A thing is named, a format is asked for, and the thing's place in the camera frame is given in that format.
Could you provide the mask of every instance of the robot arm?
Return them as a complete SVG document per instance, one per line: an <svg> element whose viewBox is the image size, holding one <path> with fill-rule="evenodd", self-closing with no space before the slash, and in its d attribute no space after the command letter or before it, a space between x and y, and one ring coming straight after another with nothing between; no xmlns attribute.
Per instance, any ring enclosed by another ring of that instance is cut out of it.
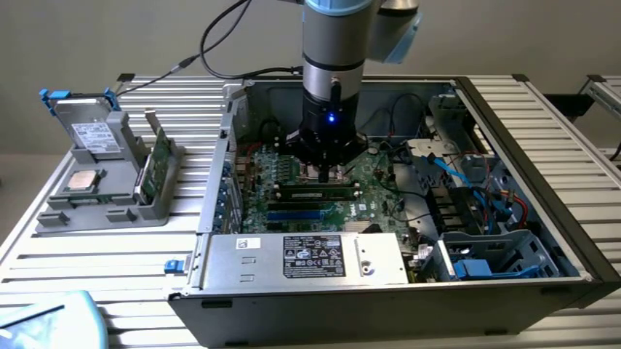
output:
<svg viewBox="0 0 621 349"><path fill-rule="evenodd" d="M304 115L286 146L318 167L325 182L330 167L349 163L368 147L356 128L365 60L400 61L414 39L408 36L418 5L414 0L306 0L304 6Z"/></svg>

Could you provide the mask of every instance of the green circuit board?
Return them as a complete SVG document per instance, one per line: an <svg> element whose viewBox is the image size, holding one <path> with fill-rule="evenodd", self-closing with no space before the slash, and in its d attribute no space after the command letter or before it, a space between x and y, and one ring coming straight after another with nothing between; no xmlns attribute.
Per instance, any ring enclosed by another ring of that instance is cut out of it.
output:
<svg viewBox="0 0 621 349"><path fill-rule="evenodd" d="M376 166L382 156L372 155L364 152L358 158L348 164L340 172L332 173L330 185L360 184L358 191L362 192L353 201L317 201L310 204L309 209L313 212L313 218L302 220L280 220L269 219L271 214L270 206L281 204L280 212L285 214L288 203L280 203L274 197L274 185L296 185L297 188L305 186L313 187L320 183L317 179L308 176L308 170L293 156L280 155L270 147L263 146L254 153L251 158L250 170L246 176L245 184L245 233L304 233L304 232L334 232L334 231L357 231L366 224L378 224L386 233L396 233L398 237L408 234L410 229L405 222L400 222L389 215L382 203L392 209L397 203L398 194L384 189L378 184L378 178L374 176ZM386 168L388 161L384 161L380 169ZM340 195L346 195L348 188L328 190L341 190Z"/></svg>

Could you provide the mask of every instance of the warning label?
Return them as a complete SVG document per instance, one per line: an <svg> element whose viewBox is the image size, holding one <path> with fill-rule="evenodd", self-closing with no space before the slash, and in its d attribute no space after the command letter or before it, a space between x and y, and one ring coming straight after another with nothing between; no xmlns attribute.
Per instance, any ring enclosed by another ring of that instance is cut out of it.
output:
<svg viewBox="0 0 621 349"><path fill-rule="evenodd" d="M107 123L94 122L89 124L71 124L71 126L85 147L93 154L121 152L119 144Z"/></svg>
<svg viewBox="0 0 621 349"><path fill-rule="evenodd" d="M286 278L346 275L341 236L285 236L282 270Z"/></svg>

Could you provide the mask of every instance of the metal rail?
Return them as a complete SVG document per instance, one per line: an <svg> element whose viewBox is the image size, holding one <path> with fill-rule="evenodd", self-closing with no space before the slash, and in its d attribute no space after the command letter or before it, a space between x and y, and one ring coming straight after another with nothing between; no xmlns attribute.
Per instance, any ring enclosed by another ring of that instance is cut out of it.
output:
<svg viewBox="0 0 621 349"><path fill-rule="evenodd" d="M134 85L147 79L137 78ZM621 270L621 190L611 170L591 152L591 143L568 131L532 86L512 76L476 76L472 80L585 231ZM86 289L105 314L114 348L201 348L163 299L162 288L181 286L186 278L166 277L162 266L166 260L189 254L195 245L222 119L222 85L223 81L210 78L170 78L123 96L121 103L137 135L147 141L155 138L143 110L157 107L167 135L187 148L169 224L38 235L34 217L59 184L70 163L66 157L0 248L0 314L70 290ZM322 348L595 348L621 344L620 314L617 291L584 310L561 310L517 336Z"/></svg>

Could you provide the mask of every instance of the motherboard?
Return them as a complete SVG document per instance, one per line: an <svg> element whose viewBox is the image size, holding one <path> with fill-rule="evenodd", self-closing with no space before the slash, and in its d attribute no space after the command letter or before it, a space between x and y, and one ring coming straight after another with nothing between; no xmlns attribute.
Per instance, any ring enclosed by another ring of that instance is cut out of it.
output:
<svg viewBox="0 0 621 349"><path fill-rule="evenodd" d="M380 183L394 181L380 153L370 148L320 183L313 167L261 146L242 158L243 232L390 232L405 242L410 229L397 207L398 194Z"/></svg>

